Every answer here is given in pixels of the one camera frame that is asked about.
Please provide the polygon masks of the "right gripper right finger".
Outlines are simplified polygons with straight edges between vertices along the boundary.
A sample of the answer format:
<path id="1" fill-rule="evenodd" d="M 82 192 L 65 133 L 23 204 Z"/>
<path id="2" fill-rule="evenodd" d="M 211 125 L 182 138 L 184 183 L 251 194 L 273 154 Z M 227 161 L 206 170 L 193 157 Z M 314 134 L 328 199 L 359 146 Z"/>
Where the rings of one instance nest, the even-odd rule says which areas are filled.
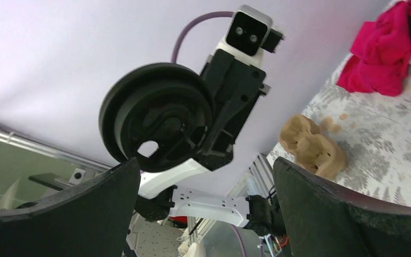
<path id="1" fill-rule="evenodd" d="M 294 256 L 411 256 L 411 207 L 350 190 L 283 157 L 273 178 Z"/>

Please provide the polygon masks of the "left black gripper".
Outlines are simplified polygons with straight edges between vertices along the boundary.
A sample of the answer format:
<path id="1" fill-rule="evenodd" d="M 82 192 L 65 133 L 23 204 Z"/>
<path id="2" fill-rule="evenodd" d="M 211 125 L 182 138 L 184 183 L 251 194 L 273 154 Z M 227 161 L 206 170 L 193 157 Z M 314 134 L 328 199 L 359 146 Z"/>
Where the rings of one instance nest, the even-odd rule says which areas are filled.
<path id="1" fill-rule="evenodd" d="M 235 141 L 260 96 L 269 89 L 266 73 L 219 49 L 201 72 L 212 103 L 212 125 L 194 159 L 215 171 L 234 157 Z"/>

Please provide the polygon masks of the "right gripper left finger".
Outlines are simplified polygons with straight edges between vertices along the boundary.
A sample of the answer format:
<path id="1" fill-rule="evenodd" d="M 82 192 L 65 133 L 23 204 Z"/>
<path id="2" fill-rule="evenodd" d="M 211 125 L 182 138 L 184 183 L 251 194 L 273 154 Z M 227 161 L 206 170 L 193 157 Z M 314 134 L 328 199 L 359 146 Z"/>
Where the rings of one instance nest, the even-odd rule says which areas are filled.
<path id="1" fill-rule="evenodd" d="M 21 208 L 0 209 L 0 256 L 121 256 L 139 185 L 132 158 Z"/>

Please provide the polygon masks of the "black coffee cup lid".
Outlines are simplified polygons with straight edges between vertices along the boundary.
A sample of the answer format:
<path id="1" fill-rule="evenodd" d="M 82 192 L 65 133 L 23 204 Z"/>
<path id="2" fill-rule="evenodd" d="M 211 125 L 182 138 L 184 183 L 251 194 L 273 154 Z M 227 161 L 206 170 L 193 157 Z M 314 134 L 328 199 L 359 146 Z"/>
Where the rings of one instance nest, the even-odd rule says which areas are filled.
<path id="1" fill-rule="evenodd" d="M 108 153 L 143 171 L 161 172 L 193 157 L 212 126 L 213 103 L 203 79 L 179 64 L 139 67 L 107 92 L 99 129 Z"/>

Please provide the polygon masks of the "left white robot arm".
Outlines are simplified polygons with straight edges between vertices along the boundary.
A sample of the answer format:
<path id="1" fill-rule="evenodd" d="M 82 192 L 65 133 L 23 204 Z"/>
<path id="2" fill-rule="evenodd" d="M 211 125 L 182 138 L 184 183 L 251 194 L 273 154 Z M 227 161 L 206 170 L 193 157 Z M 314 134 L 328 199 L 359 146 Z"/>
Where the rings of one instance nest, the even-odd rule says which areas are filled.
<path id="1" fill-rule="evenodd" d="M 183 164 L 156 175 L 143 175 L 135 210 L 157 221 L 193 216 L 282 236 L 286 229 L 280 208 L 260 195 L 224 197 L 181 187 L 190 176 L 215 171 L 233 159 L 233 147 L 258 98 L 268 93 L 265 73 L 225 50 L 217 50 L 201 72 L 215 102 L 214 121 L 201 151 Z"/>

